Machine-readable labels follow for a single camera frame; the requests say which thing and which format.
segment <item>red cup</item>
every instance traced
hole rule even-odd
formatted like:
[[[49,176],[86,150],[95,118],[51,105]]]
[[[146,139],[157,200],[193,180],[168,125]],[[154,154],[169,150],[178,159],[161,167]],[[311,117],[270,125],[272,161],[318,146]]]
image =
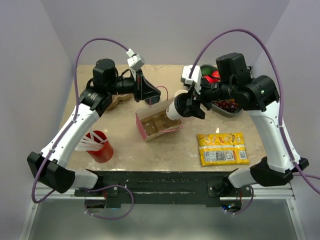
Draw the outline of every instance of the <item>red cup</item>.
[[[95,134],[97,134],[100,138],[103,140],[107,139],[107,136],[102,132],[98,130],[93,131]],[[97,143],[100,143],[100,140],[96,137],[93,137],[94,141]],[[98,163],[106,163],[108,162],[112,156],[114,155],[114,149],[111,146],[109,141],[106,141],[103,145],[103,147],[98,151],[86,151],[91,155],[91,157]]]

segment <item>white straw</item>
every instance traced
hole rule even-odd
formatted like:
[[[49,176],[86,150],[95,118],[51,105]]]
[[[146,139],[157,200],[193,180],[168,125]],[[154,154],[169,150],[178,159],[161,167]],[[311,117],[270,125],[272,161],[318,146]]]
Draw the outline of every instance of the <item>white straw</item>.
[[[92,140],[91,138],[87,137],[87,136],[83,136],[83,139],[84,140],[87,140],[89,142],[93,142],[93,143],[96,143],[96,141]]]
[[[104,140],[98,136],[94,131],[93,132],[90,132],[93,136],[95,136],[100,142],[103,142]]]
[[[80,144],[89,144],[89,145],[96,145],[96,146],[103,146],[101,143],[97,143],[95,141],[88,141],[88,140],[80,140]]]
[[[75,148],[75,150],[77,150],[77,151],[99,151],[100,148],[97,148],[97,147],[88,147],[88,146],[86,146],[86,147],[77,146],[77,147]]]
[[[77,148],[95,148],[95,149],[102,149],[103,145],[97,146],[97,145],[90,145],[90,144],[78,144],[76,146]]]
[[[92,130],[92,127],[90,127],[90,138],[95,141],[95,138],[93,137],[93,130]]]

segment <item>cardboard box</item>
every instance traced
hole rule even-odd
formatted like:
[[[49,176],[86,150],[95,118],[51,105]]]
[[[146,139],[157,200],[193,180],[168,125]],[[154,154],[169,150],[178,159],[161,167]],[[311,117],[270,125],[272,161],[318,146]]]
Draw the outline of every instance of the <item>cardboard box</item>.
[[[135,123],[145,142],[167,132],[179,130],[181,124],[191,120],[191,117],[181,120],[170,120],[167,117],[167,107],[169,107],[174,100],[175,97],[172,97],[151,106],[140,108],[135,112]]]

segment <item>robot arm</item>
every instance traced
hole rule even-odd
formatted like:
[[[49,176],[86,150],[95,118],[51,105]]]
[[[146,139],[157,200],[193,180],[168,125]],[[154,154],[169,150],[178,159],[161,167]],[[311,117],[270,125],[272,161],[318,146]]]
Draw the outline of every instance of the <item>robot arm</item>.
[[[27,162],[35,177],[45,156],[52,151],[54,142],[73,122],[46,162],[39,178],[41,183],[59,193],[64,193],[70,188],[92,189],[98,180],[96,174],[89,170],[73,171],[66,167],[77,144],[112,103],[112,95],[133,94],[136,102],[161,95],[161,92],[143,75],[141,70],[145,64],[143,58],[139,54],[134,54],[131,49],[127,51],[127,55],[129,56],[127,60],[129,69],[121,75],[111,59],[101,59],[96,63],[93,68],[93,78],[87,82],[86,89],[79,97],[80,104],[76,119],[73,120],[76,112],[74,108],[71,116],[54,139],[40,153],[31,152],[29,154]],[[130,71],[131,75],[124,77],[127,71]]]
[[[233,171],[224,178],[221,186],[216,187],[226,194],[232,189],[256,183],[264,187],[289,183],[293,179],[292,173],[297,170],[290,160],[278,126],[280,103],[274,81],[265,75],[252,79],[245,58],[240,53],[221,56],[216,64],[221,81],[213,84],[202,78],[199,66],[195,67],[191,77],[192,66],[183,68],[181,81],[189,87],[189,91],[175,98],[166,111],[168,118],[177,120],[193,116],[204,119],[201,104],[210,110],[213,101],[234,99],[255,124],[266,157],[250,168]],[[305,169],[309,165],[308,160],[295,151],[284,123],[283,127],[296,163]]]

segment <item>white wall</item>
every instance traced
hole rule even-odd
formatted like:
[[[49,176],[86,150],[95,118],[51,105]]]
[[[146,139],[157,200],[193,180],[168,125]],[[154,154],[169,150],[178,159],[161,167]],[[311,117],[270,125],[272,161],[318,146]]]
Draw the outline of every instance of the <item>white wall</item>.
[[[320,2],[291,0],[273,31],[268,49],[284,87],[284,121],[298,153],[309,159],[306,173],[320,175]],[[264,54],[255,74],[274,76]],[[320,182],[314,181],[318,188]],[[302,179],[292,182],[298,211],[309,240],[320,238],[320,196]]]
[[[143,55],[149,64],[191,64],[215,35],[246,28],[265,42],[289,0],[41,0],[61,43],[74,59],[79,48],[94,37],[109,37]],[[253,64],[261,49],[244,33],[219,39],[201,59],[214,63],[238,51]],[[111,43],[92,43],[81,64],[100,58],[126,63],[126,55]]]
[[[39,0],[0,3],[0,239],[19,237],[33,177],[27,164],[58,130],[71,61]]]

